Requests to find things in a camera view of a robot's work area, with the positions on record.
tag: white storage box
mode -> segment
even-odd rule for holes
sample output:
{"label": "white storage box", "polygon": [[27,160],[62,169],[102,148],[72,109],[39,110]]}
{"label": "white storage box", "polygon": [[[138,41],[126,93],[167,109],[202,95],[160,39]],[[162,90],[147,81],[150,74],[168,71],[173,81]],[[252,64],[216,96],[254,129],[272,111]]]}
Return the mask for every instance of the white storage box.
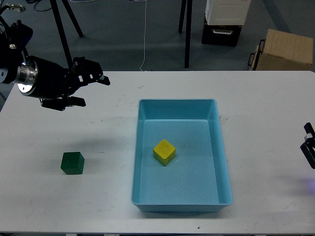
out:
{"label": "white storage box", "polygon": [[206,21],[212,26],[242,26],[251,0],[207,0]]}

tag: light blue tray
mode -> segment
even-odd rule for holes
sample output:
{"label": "light blue tray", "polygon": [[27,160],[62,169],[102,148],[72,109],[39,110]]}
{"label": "light blue tray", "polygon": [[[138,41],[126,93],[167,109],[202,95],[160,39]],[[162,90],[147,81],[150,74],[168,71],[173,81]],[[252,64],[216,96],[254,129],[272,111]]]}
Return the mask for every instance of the light blue tray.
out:
{"label": "light blue tray", "polygon": [[[167,166],[153,157],[162,139],[176,148]],[[232,203],[215,100],[140,100],[131,198],[142,211],[214,212]]]}

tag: black metal leg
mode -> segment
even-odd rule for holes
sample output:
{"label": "black metal leg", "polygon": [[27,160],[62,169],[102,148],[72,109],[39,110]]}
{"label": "black metal leg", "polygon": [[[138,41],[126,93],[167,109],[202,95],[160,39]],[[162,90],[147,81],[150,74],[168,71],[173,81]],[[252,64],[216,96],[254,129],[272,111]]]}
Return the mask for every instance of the black metal leg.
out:
{"label": "black metal leg", "polygon": [[183,24],[184,24],[184,17],[185,17],[186,2],[187,2],[187,0],[182,0],[181,15],[179,17],[179,25],[178,25],[178,33],[182,33],[183,32]]}
{"label": "black metal leg", "polygon": [[55,17],[55,21],[57,24],[60,40],[61,40],[61,43],[63,45],[65,58],[67,60],[69,68],[71,68],[73,66],[72,65],[72,57],[71,57],[70,49],[69,49],[69,46],[67,43],[67,38],[65,37],[65,33],[64,33],[64,29],[63,29],[63,23],[61,21],[61,17],[60,17],[60,13],[58,11],[58,6],[56,3],[56,0],[50,0],[50,4],[51,4],[51,8],[52,8],[53,13],[54,13],[54,17]]}
{"label": "black metal leg", "polygon": [[185,68],[189,67],[192,0],[187,0]]}
{"label": "black metal leg", "polygon": [[68,15],[69,15],[69,17],[70,17],[70,19],[71,19],[75,29],[78,32],[79,37],[83,37],[83,33],[81,31],[79,23],[77,22],[77,19],[75,18],[74,14],[73,14],[73,11],[72,11],[72,9],[71,9],[71,7],[69,5],[69,2],[67,0],[63,0],[63,4],[64,4],[65,9],[68,12]]}

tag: white cable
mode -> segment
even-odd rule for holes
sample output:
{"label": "white cable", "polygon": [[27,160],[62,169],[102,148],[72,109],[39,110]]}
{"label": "white cable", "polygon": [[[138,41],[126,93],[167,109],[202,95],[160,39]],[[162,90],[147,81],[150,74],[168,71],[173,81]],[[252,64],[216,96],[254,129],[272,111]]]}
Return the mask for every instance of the white cable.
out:
{"label": "white cable", "polygon": [[146,59],[147,1],[148,0],[145,0],[146,7],[145,7],[145,10],[144,10],[143,62],[142,62],[142,65],[139,68],[139,70],[141,70],[141,71],[143,71],[141,68],[142,68],[142,66],[144,64],[144,61]]}

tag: black drawer unit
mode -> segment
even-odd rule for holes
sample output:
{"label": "black drawer unit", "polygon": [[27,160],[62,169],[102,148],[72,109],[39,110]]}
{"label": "black drawer unit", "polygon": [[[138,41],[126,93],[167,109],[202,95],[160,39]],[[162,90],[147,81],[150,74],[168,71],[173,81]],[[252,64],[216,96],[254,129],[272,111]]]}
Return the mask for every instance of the black drawer unit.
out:
{"label": "black drawer unit", "polygon": [[209,26],[205,22],[202,44],[214,44],[236,47],[242,26]]}

